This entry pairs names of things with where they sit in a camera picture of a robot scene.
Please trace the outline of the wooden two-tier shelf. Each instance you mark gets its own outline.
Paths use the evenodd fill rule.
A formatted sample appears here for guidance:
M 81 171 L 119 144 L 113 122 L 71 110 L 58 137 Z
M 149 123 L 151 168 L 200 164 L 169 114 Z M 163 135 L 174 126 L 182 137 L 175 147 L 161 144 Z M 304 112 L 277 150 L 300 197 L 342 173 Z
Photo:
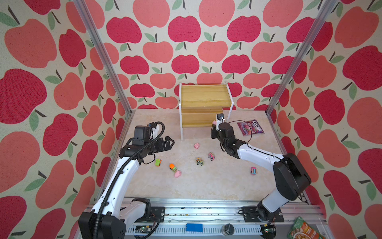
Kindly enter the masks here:
M 217 114 L 229 109 L 230 118 L 234 100 L 228 83 L 223 85 L 179 84 L 180 134 L 184 139 L 186 127 L 208 127 L 216 120 Z

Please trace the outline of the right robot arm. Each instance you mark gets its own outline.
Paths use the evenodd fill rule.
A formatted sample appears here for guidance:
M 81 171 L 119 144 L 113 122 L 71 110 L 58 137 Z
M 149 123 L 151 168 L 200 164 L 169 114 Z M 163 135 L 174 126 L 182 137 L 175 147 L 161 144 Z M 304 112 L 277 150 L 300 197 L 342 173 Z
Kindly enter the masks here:
M 234 128 L 227 122 L 214 122 L 211 138 L 217 139 L 228 155 L 260 166 L 273 176 L 268 194 L 257 204 L 253 213 L 260 222 L 272 221 L 282 206 L 296 200 L 312 183 L 309 173 L 295 154 L 271 153 L 256 148 L 238 139 Z

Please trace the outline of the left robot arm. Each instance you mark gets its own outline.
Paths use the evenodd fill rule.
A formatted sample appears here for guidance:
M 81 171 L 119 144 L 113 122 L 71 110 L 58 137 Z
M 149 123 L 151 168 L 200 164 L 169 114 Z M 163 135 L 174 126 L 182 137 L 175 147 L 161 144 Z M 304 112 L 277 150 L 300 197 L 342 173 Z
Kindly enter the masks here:
M 124 209 L 121 206 L 143 158 L 169 151 L 174 144 L 174 140 L 166 136 L 144 145 L 132 145 L 128 142 L 121 149 L 113 179 L 91 211 L 80 215 L 78 224 L 83 239 L 123 239 L 127 229 L 136 221 L 153 222 L 152 229 L 144 238 L 148 238 L 158 229 L 162 219 L 152 215 L 149 199 L 134 198 Z

